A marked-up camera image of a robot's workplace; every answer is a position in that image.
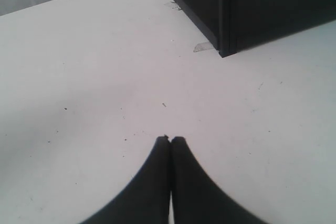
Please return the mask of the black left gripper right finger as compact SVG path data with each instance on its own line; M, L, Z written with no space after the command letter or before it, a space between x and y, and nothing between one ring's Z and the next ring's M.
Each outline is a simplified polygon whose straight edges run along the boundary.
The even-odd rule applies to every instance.
M171 159L175 223L264 223L211 180L185 138L172 139Z

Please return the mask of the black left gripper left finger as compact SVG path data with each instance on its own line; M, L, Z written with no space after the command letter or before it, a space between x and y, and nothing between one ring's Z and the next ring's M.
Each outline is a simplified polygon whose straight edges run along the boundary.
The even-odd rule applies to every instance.
M170 142L164 135L127 186L83 223L168 223L170 196Z

